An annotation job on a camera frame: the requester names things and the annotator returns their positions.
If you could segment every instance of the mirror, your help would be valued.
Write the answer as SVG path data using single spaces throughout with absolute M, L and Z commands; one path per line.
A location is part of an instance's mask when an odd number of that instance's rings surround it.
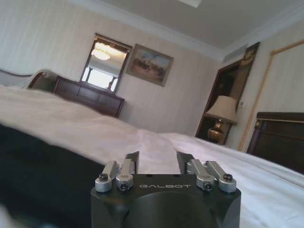
M 115 93 L 132 47 L 95 35 L 80 82 Z

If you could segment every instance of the mirror frame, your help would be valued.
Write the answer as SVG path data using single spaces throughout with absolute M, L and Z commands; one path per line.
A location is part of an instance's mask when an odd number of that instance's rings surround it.
M 97 43 L 98 41 L 100 41 L 100 42 L 102 42 L 102 43 L 104 43 L 104 44 L 107 44 L 107 45 L 111 45 L 112 47 L 116 48 L 117 50 L 120 50 L 120 51 L 123 51 L 123 52 L 126 52 L 126 53 L 127 53 L 126 56 L 125 56 L 125 58 L 124 58 L 122 67 L 121 67 L 121 69 L 120 69 L 120 71 L 119 71 L 119 75 L 118 75 L 118 78 L 117 78 L 117 83 L 116 83 L 116 87 L 115 87 L 114 91 L 111 91 L 111 90 L 109 90 L 109 89 L 105 89 L 105 88 L 102 88 L 102 87 L 93 85 L 93 84 L 91 84 L 91 83 L 88 83 L 88 82 L 87 82 L 87 81 L 88 81 L 88 78 L 87 78 L 86 81 L 82 81 L 82 78 L 83 78 L 83 76 L 84 76 L 84 74 L 85 74 L 85 70 L 86 70 L 87 66 L 89 65 L 89 62 L 90 62 L 90 59 L 91 59 L 91 56 L 92 56 L 91 53 L 92 53 L 92 51 L 93 51 L 94 48 L 95 48 L 95 43 Z M 114 39 L 111 39 L 111 38 L 108 38 L 108 37 L 105 37 L 105 36 L 102 36 L 102 35 L 100 35 L 100 34 L 95 33 L 94 42 L 93 42 L 93 44 L 92 44 L 92 47 L 91 47 L 89 56 L 88 56 L 88 58 L 87 58 L 87 60 L 86 60 L 85 67 L 84 67 L 84 69 L 83 69 L 83 71 L 82 71 L 82 74 L 81 74 L 79 83 L 85 84 L 85 85 L 87 85 L 87 86 L 91 86 L 91 87 L 93 87 L 93 88 L 95 88 L 95 89 L 99 89 L 99 90 L 108 92 L 108 93 L 110 93 L 110 94 L 115 94 L 115 93 L 116 93 L 116 90 L 117 90 L 117 88 L 118 88 L 118 86 L 119 86 L 121 77 L 122 77 L 123 72 L 124 72 L 125 65 L 126 65 L 126 63 L 127 63 L 127 61 L 128 61 L 128 57 L 129 57 L 131 51 L 132 51 L 132 47 L 131 47 L 131 46 L 126 45 L 126 44 L 124 44 L 124 43 L 121 43 L 121 42 L 119 42 L 119 41 L 116 41 L 116 40 L 114 40 Z

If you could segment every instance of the doorway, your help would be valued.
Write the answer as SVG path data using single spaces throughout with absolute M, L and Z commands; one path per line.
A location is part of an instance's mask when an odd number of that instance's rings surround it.
M 214 105 L 218 96 L 230 96 L 234 82 L 237 78 L 240 63 L 241 60 L 218 70 L 218 74 L 215 78 L 213 88 L 211 90 L 209 99 L 204 110 L 204 114 L 202 116 L 200 125 L 195 135 L 196 137 L 208 140 L 208 129 L 215 125 L 216 119 L 206 117 L 204 115 Z

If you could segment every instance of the logo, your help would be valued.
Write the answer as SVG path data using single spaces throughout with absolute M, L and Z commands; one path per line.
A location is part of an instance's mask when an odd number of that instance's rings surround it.
M 141 184 L 139 187 L 142 189 L 149 189 L 149 188 L 155 188 L 155 189 L 182 189 L 182 188 L 189 188 L 190 184 L 166 184 L 163 186 L 160 185 L 154 185 L 154 184 Z

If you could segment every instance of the wooden dresser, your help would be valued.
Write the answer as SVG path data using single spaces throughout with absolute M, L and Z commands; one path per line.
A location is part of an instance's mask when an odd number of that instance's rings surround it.
M 57 79 L 54 94 L 114 117 L 119 116 L 124 104 L 124 99 L 118 96 L 60 76 Z

